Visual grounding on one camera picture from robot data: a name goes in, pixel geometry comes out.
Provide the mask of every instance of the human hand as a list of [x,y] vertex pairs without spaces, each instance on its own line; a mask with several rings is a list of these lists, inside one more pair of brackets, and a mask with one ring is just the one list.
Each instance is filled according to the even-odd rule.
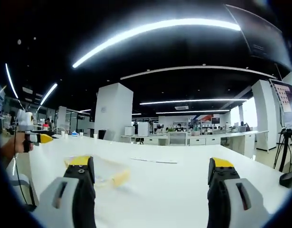
[[[13,157],[15,153],[23,153],[24,152],[24,146],[23,142],[25,141],[25,133],[24,132],[17,132],[16,133],[16,139],[15,136],[11,137],[9,141],[6,143],[5,147],[7,148],[5,156],[7,157]],[[33,144],[29,144],[30,148],[29,150],[33,150]]]

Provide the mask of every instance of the white cabinet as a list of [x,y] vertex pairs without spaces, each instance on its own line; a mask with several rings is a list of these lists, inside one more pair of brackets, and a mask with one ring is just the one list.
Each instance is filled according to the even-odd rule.
[[255,153],[254,134],[246,134],[244,136],[233,137],[231,140],[233,151],[236,151],[248,158],[252,158]]
[[206,145],[206,138],[190,139],[190,146]]
[[210,136],[206,138],[206,145],[220,145],[221,137]]
[[158,145],[159,144],[159,139],[144,138],[144,144]]

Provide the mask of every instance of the office desk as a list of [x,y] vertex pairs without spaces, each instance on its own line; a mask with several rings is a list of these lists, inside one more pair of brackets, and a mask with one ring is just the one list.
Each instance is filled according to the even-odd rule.
[[94,213],[98,228],[206,228],[211,157],[232,162],[240,177],[248,178],[262,193],[270,213],[276,212],[290,192],[279,185],[280,172],[220,145],[150,146],[69,136],[35,146],[29,152],[37,196],[56,177],[64,175],[65,157],[85,154],[123,163],[131,172],[129,181],[117,189],[96,189]]
[[[240,154],[245,155],[248,158],[252,158],[255,152],[254,136],[255,134],[267,133],[268,131],[250,131],[250,132],[237,132],[226,134],[209,134],[193,136],[188,134],[188,143],[190,146],[199,145],[220,145],[221,138],[230,138],[230,149]],[[166,145],[168,138],[167,134],[151,134],[147,137],[133,136],[121,136],[123,139],[129,139],[127,143],[131,142],[131,138],[143,138],[144,144],[151,145]]]

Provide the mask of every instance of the trash bin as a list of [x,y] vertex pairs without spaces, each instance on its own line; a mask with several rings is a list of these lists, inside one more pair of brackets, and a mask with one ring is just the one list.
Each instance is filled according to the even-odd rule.
[[104,139],[104,134],[106,134],[106,130],[99,130],[98,131],[98,138]]

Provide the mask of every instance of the ceiling light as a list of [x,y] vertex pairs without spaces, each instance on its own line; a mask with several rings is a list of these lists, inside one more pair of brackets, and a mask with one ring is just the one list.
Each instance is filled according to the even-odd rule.
[[0,94],[2,93],[2,91],[5,90],[6,87],[7,87],[7,85],[5,85],[5,86],[0,90]]
[[42,99],[42,101],[40,102],[40,105],[43,105],[43,103],[46,101],[46,99],[49,97],[49,95],[53,92],[53,90],[57,87],[57,84],[54,83],[54,85],[52,85],[52,87],[50,88],[50,90],[47,92],[47,94],[45,95],[45,97]]
[[127,30],[123,33],[120,33],[120,34],[108,39],[106,42],[95,47],[93,50],[91,50],[86,55],[84,55],[81,59],[79,59],[76,63],[74,63],[72,67],[76,68],[80,64],[85,62],[88,58],[101,52],[102,50],[106,49],[107,47],[112,46],[118,42],[125,40],[125,39],[134,37],[138,34],[141,34],[141,33],[147,32],[147,31],[151,31],[151,30],[162,29],[162,28],[173,27],[173,26],[183,26],[183,25],[184,26],[186,26],[186,25],[216,26],[216,27],[222,27],[222,28],[227,28],[227,29],[233,29],[236,31],[241,31],[240,26],[238,26],[237,24],[226,22],[226,21],[220,21],[220,20],[197,19],[197,18],[163,20],[163,21],[142,25],[142,26]]
[[203,111],[181,111],[181,112],[162,112],[156,114],[176,114],[176,113],[216,113],[216,112],[229,112],[230,110],[203,110]]
[[22,87],[22,90],[28,94],[33,94],[33,90],[31,89],[28,89],[28,88],[25,88],[25,87]]
[[10,84],[11,87],[12,87],[12,90],[13,90],[13,93],[14,93],[15,97],[18,99],[17,93],[16,93],[15,88],[14,88],[14,86],[13,86],[13,82],[12,82],[11,76],[9,75],[8,64],[5,64],[5,68],[6,68],[6,70],[7,70],[7,75],[8,75],[8,79],[9,79],[9,84]]
[[157,101],[140,103],[140,105],[156,105],[166,103],[183,103],[183,102],[205,102],[205,101],[247,101],[248,99],[198,99],[198,100],[180,100],[180,101]]

